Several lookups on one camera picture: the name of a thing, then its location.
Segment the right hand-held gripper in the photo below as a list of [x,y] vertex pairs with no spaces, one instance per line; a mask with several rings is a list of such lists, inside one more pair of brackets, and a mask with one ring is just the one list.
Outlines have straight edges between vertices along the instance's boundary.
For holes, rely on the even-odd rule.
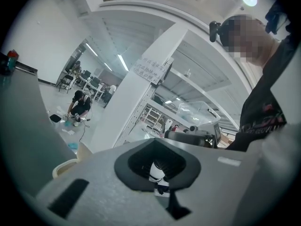
[[167,139],[201,147],[217,147],[221,137],[218,123],[209,123],[198,127],[191,126],[185,132],[168,130],[164,135],[164,138]]

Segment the cream lidded trash bin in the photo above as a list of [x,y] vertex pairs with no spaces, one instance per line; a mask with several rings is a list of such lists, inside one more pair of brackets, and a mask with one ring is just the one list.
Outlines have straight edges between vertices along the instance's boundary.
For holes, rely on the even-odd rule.
[[57,178],[64,172],[68,171],[71,167],[74,165],[80,163],[81,161],[87,159],[89,156],[91,156],[93,153],[89,150],[89,148],[82,142],[79,143],[77,152],[76,152],[76,158],[70,159],[68,161],[65,161],[58,166],[56,166],[52,171],[52,177]]

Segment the clear plastic storage box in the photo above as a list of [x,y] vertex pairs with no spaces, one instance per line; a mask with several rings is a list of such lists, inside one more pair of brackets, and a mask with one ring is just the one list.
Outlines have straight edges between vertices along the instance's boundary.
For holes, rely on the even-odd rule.
[[204,101],[180,103],[176,115],[194,126],[218,122],[221,119]]

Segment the small white rack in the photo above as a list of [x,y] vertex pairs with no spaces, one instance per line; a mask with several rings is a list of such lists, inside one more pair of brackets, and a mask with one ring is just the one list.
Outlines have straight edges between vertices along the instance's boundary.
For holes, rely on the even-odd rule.
[[149,105],[146,106],[144,111],[145,117],[143,121],[147,124],[147,126],[151,129],[161,131],[162,124],[159,120],[161,119],[162,114]]

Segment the person's white left shoe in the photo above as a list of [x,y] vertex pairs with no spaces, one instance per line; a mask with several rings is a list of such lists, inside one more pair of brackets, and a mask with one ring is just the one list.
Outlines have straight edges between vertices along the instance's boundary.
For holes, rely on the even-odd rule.
[[158,161],[151,165],[149,181],[154,183],[155,196],[170,197],[169,182]]

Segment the white metal shelf unit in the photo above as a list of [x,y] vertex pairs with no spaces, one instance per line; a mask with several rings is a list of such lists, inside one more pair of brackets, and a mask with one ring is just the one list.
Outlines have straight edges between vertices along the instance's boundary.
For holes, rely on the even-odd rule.
[[[215,65],[225,65],[225,75],[239,91],[249,95],[252,86],[238,63],[218,43],[209,41],[209,26],[199,19],[181,11],[174,13],[160,9],[117,5],[99,8],[100,12],[117,11],[121,14],[133,13],[139,21],[144,15],[152,15],[173,22],[173,25],[160,35],[142,54],[163,65],[176,51],[183,40],[203,40],[202,48],[211,57]],[[104,110],[92,136],[89,149],[93,153],[112,149],[125,142],[134,127],[142,109],[154,94],[151,83],[130,70]]]

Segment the handwritten paper note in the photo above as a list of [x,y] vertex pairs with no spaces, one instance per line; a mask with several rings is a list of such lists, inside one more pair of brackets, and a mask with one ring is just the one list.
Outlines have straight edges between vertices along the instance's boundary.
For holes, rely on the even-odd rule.
[[164,63],[159,63],[148,57],[141,57],[134,63],[131,71],[157,85],[159,81],[164,80],[164,76],[167,75],[173,61],[173,58],[169,58]]

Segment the person's black t-shirt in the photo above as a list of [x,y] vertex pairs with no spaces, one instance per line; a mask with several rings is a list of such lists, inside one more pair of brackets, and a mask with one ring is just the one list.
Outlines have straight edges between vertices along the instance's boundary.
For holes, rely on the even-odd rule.
[[272,43],[272,53],[265,62],[256,62],[262,68],[262,76],[243,104],[239,131],[227,150],[245,152],[251,142],[264,139],[286,125],[286,118],[271,87],[287,68],[299,42],[299,38],[290,34],[281,42]]

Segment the ceiling tube light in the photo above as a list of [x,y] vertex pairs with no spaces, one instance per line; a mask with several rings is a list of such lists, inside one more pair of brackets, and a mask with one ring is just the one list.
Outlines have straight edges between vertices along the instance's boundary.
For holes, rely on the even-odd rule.
[[98,57],[98,55],[96,54],[96,52],[91,48],[91,46],[88,43],[85,43],[85,45],[91,50],[91,52]]
[[129,69],[128,69],[128,67],[127,67],[127,65],[126,65],[126,63],[125,63],[125,61],[124,61],[122,55],[119,55],[119,54],[118,54],[118,58],[120,59],[122,65],[123,65],[123,67],[124,67],[124,69],[128,72]]

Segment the white desks with monitors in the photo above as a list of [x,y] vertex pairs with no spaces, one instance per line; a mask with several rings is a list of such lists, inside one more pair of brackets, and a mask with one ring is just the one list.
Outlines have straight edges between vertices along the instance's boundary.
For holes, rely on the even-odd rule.
[[81,73],[79,79],[81,80],[82,90],[88,93],[93,101],[99,102],[108,92],[106,84],[101,83],[99,78],[91,76],[88,71]]

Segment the black folding chair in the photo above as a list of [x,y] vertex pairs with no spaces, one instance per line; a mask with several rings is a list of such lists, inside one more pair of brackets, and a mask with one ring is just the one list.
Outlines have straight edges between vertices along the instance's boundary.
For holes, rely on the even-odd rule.
[[57,87],[59,87],[59,91],[64,89],[67,91],[69,91],[70,89],[70,85],[71,85],[71,82],[73,80],[73,77],[69,74],[65,75],[58,83]]

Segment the teal bottle with red lid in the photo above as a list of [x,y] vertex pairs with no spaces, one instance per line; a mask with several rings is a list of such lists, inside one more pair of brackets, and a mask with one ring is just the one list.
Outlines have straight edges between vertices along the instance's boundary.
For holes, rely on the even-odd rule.
[[13,49],[10,50],[7,54],[8,60],[7,60],[7,65],[6,65],[6,75],[10,75],[16,66],[16,62],[18,61],[19,54]]

